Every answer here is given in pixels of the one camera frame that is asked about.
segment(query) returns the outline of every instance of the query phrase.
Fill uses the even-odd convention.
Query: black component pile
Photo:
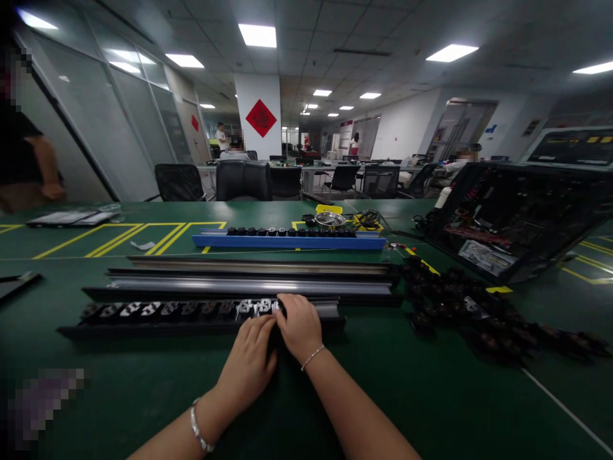
[[[478,357],[521,367],[543,348],[586,364],[595,357],[612,356],[606,350],[609,344],[589,332],[529,323],[502,295],[489,293],[484,283],[461,268],[438,275],[412,256],[406,259],[402,276],[405,297],[415,310],[408,314],[409,321],[421,337],[434,337],[436,327],[456,328]]]

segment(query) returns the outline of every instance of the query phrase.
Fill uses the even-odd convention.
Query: bangle
[[[315,353],[313,353],[311,356],[309,356],[308,360],[306,360],[306,362],[303,364],[303,366],[300,368],[301,371],[304,372],[305,367],[307,366],[307,364],[309,364],[311,362],[311,359],[315,358],[315,356],[322,351],[326,346],[322,345],[321,347],[317,348],[317,351]]]
[[[196,422],[196,403],[200,400],[200,398],[196,398],[196,400],[192,404],[192,409],[190,411],[192,417],[192,431],[196,436],[196,439],[200,443],[202,450],[208,452],[209,454],[215,450],[215,446],[211,444],[207,444],[202,436],[200,435],[200,429],[198,428],[198,423]]]

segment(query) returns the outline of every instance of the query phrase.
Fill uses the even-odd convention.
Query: glass wall
[[[122,201],[157,194],[156,164],[193,163],[163,64],[68,4],[19,12],[18,39]]]

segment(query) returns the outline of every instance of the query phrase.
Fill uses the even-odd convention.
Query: air vent
[[[526,69],[526,70],[551,70],[551,67],[529,66],[529,65],[525,65],[525,64],[505,64],[505,65],[503,65],[503,67],[507,67],[507,68],[521,68],[521,69]]]
[[[345,54],[362,54],[364,56],[381,56],[382,58],[390,57],[390,52],[385,51],[364,51],[364,50],[350,50],[345,48],[334,48],[334,52],[345,53]]]

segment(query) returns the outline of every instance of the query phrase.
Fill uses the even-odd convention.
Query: paper
[[[153,241],[152,242],[150,241],[149,243],[145,243],[143,245],[138,245],[134,241],[133,242],[131,241],[130,244],[134,246],[136,249],[140,249],[140,250],[149,250],[155,246],[155,243]]]

